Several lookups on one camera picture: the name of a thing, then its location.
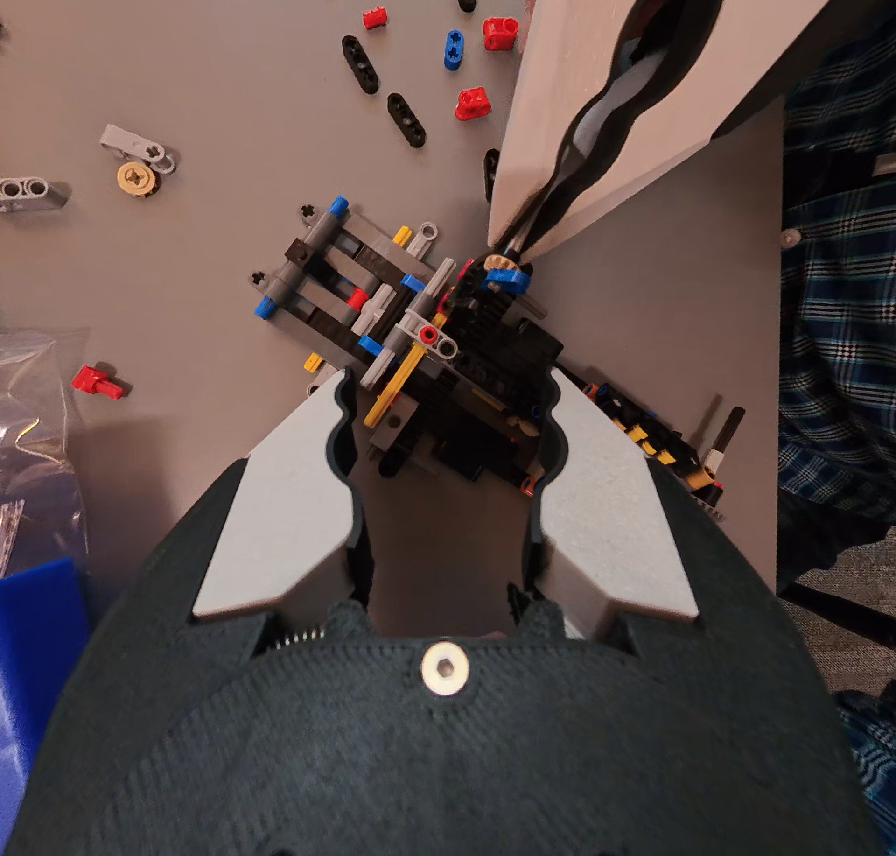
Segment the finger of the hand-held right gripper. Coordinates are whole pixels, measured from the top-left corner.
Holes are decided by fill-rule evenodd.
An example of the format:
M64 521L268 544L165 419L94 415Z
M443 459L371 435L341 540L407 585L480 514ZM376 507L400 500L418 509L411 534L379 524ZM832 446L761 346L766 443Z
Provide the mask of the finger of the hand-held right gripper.
M533 218L576 118L610 84L620 38L639 1L535 1L500 149L488 245Z
M640 0L610 84L576 118L521 226L521 257L558 246L708 145L829 1Z

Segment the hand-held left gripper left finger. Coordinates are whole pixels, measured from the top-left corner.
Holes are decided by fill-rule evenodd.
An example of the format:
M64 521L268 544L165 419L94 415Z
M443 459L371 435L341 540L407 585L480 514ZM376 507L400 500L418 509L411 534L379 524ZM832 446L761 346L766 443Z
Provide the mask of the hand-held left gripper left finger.
M372 551L350 480L356 415L356 380L342 369L252 449L196 596L196 620L273 612L321 622L332 603L367 608Z

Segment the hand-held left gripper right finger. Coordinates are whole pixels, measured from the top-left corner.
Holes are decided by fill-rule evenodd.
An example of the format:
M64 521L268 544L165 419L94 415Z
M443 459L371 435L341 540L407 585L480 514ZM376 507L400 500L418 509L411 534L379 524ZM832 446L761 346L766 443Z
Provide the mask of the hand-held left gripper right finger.
M567 626L699 609L644 452L560 369L546 376L542 465L524 579Z

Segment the long lego chassis assembly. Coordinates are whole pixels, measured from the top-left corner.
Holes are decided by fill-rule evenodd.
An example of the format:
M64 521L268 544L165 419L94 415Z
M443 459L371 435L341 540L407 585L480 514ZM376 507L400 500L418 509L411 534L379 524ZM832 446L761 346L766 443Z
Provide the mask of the long lego chassis assembly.
M289 313L338 351L313 353L308 393L348 363L371 393L364 420L379 474L410 462L453 470L468 481L489 474L531 498L545 474L539 459L546 375L560 369L639 447L670 470L692 499L720 522L723 486L704 456L654 412L611 383L564 366L564 344L521 300L480 292L471 308L452 294L470 260L436 269L425 261L433 223L389 237L343 197L328 208L298 209L304 232L276 271L254 272L263 320Z

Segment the tan lego pulley wheel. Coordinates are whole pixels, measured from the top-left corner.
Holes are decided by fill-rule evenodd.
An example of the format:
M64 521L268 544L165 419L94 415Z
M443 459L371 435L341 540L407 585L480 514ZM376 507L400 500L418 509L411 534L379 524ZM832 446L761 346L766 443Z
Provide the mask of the tan lego pulley wheel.
M127 161L117 170L118 188L134 198L148 198L161 187L160 175L140 161Z

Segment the grey lego liftarm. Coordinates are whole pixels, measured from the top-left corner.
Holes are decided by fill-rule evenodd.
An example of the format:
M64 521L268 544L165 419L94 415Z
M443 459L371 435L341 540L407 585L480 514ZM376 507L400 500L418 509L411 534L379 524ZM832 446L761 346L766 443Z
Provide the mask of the grey lego liftarm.
M120 157L141 162L161 175L176 171L176 158L163 144L119 126L107 124L98 142Z

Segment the light grey lego beam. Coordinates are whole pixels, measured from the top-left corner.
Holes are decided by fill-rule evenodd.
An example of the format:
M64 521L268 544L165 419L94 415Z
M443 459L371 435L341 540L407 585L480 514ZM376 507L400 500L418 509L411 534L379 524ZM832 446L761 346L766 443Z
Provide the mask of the light grey lego beam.
M65 185L45 178L1 178L1 214L56 211L65 207L69 198Z

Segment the black rod with white band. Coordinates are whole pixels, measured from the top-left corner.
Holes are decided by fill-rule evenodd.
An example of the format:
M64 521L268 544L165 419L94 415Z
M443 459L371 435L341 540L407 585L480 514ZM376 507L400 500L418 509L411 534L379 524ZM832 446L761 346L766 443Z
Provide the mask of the black rod with white band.
M712 478L718 475L725 452L744 417L745 409L743 407L736 406L731 409L711 448L706 452L702 467Z

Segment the empty clear plastic bag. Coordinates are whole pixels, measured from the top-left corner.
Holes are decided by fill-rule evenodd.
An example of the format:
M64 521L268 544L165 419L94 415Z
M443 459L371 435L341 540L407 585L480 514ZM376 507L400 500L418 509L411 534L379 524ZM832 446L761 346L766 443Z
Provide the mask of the empty clear plastic bag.
M1 334L2 577L57 559L85 566L84 499L68 455L80 336Z

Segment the person's torso in plaid shirt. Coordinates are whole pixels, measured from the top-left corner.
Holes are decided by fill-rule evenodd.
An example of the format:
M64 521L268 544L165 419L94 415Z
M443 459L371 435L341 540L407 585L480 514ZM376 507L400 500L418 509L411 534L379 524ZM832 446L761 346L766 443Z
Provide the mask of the person's torso in plaid shirt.
M895 516L894 2L786 100L776 588Z

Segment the blue plastic bin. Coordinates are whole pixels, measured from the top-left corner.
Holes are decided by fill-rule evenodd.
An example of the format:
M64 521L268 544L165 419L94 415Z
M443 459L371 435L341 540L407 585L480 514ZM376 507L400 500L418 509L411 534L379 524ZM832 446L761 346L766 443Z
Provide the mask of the blue plastic bin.
M1 581L1 847L65 683L90 635L70 558Z

